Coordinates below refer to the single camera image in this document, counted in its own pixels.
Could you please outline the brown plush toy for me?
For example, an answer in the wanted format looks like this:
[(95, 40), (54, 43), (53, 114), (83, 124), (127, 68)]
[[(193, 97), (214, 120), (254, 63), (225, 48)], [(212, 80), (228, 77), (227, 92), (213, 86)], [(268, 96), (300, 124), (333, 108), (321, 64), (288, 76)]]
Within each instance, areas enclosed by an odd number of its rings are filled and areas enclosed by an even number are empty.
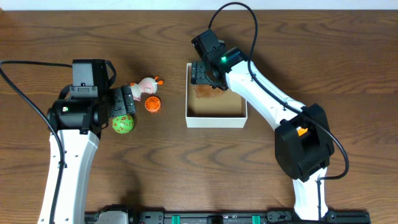
[(193, 90), (197, 98), (216, 98), (224, 93), (223, 90), (209, 85), (193, 85)]

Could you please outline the pink white snail toy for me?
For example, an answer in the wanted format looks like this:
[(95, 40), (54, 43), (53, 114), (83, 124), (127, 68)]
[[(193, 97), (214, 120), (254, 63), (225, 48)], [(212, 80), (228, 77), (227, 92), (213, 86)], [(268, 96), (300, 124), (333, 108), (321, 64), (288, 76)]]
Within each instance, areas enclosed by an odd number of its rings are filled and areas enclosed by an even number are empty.
[(147, 77), (142, 79), (139, 83), (131, 83), (130, 88), (133, 99), (136, 101), (140, 101), (141, 95), (143, 93), (154, 94), (156, 93), (158, 86), (163, 84), (164, 81), (159, 80), (159, 76), (156, 76), (154, 78)]

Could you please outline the yellow rubber duck toy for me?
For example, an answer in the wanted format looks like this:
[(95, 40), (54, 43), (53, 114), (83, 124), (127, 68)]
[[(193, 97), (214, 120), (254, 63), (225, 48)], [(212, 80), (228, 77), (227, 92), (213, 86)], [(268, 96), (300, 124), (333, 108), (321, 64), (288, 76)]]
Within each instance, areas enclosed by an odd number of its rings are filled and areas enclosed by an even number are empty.
[(298, 127), (298, 128), (297, 128), (297, 132), (298, 132), (298, 135), (299, 135), (299, 136), (304, 135), (307, 131), (308, 131), (307, 128), (302, 128), (302, 127)]

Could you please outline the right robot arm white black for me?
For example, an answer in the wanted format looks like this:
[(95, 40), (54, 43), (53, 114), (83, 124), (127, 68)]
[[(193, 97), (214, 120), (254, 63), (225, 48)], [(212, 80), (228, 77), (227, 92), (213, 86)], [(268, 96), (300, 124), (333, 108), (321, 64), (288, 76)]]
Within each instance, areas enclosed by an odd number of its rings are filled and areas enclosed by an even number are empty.
[(269, 123), (275, 134), (275, 158), (293, 180), (294, 211), (302, 220), (321, 220), (327, 213), (325, 181), (334, 137), (318, 104), (305, 106), (271, 83), (238, 48), (196, 49), (191, 83), (231, 90), (242, 96)]

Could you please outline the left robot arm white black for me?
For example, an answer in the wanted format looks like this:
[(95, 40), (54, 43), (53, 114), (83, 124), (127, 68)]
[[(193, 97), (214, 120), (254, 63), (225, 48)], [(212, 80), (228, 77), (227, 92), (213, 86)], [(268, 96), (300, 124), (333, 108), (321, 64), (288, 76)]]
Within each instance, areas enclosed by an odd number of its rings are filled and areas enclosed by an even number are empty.
[(128, 85), (66, 86), (48, 110), (50, 165), (39, 223), (84, 223), (90, 169), (109, 120), (135, 113)]

